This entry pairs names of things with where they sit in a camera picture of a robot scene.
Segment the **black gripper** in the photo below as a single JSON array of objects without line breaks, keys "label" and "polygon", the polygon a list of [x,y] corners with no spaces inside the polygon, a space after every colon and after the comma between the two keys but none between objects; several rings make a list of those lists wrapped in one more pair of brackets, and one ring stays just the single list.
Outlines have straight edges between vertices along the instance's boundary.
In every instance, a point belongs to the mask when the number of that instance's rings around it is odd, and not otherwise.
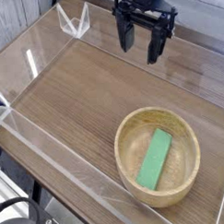
[{"label": "black gripper", "polygon": [[147,63],[155,64],[163,53],[166,38],[172,37],[178,10],[164,0],[114,0],[112,13],[116,19],[120,46],[125,53],[134,43],[134,23],[152,30]]}]

